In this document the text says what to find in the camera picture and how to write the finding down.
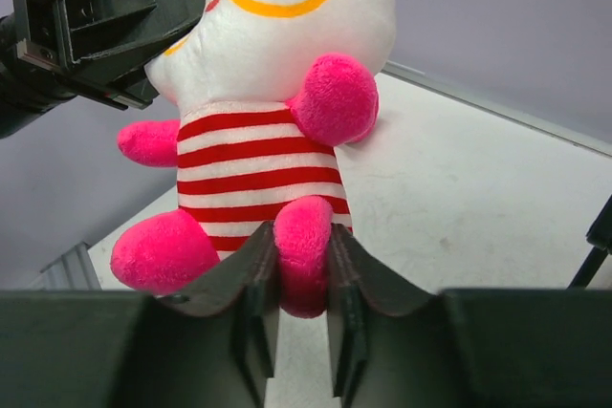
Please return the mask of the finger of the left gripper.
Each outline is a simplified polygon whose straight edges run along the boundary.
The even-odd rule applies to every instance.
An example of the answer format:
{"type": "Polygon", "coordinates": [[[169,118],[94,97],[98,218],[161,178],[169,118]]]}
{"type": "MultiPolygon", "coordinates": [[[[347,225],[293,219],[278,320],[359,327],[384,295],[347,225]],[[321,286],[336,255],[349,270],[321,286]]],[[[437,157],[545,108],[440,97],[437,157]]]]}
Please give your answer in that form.
{"type": "Polygon", "coordinates": [[[16,55],[76,96],[126,110],[157,92],[144,68],[199,22],[205,0],[12,0],[16,55]]]}

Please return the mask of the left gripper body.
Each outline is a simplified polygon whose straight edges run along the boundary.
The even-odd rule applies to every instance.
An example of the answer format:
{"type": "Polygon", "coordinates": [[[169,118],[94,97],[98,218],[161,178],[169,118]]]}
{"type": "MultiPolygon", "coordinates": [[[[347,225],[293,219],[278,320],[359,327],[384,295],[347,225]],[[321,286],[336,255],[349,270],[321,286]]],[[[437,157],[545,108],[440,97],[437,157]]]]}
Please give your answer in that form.
{"type": "Polygon", "coordinates": [[[5,139],[77,95],[52,73],[16,55],[14,14],[1,18],[1,138],[5,139]]]}

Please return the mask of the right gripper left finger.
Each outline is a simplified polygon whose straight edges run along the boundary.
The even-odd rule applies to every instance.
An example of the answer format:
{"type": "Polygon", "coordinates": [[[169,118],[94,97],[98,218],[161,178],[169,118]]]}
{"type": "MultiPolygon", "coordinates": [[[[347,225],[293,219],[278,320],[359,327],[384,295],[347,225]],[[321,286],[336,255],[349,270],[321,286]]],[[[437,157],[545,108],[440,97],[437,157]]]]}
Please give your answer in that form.
{"type": "Polygon", "coordinates": [[[261,407],[273,376],[279,272],[271,224],[181,291],[143,305],[124,407],[261,407]]]}

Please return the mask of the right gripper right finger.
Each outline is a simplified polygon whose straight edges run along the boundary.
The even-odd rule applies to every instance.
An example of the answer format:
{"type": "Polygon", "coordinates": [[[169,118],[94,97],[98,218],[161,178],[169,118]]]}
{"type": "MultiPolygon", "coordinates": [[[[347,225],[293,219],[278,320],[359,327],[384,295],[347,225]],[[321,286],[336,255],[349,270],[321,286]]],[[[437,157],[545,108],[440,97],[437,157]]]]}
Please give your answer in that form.
{"type": "Polygon", "coordinates": [[[343,225],[327,247],[333,394],[343,407],[472,407],[441,298],[372,256],[343,225]]]}

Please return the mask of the white pink glasses plush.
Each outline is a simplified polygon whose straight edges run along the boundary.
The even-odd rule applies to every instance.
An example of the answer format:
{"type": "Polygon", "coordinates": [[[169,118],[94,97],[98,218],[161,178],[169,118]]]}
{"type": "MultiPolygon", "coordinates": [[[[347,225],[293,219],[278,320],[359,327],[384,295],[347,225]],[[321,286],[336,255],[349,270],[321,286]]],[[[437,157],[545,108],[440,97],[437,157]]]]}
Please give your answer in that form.
{"type": "Polygon", "coordinates": [[[351,225],[335,154],[373,130],[395,0],[205,0],[195,28],[146,65],[175,119],[122,128],[129,160],[177,173],[177,207],[126,230],[110,268],[176,292],[273,223],[281,304],[326,308],[326,248],[351,225]]]}

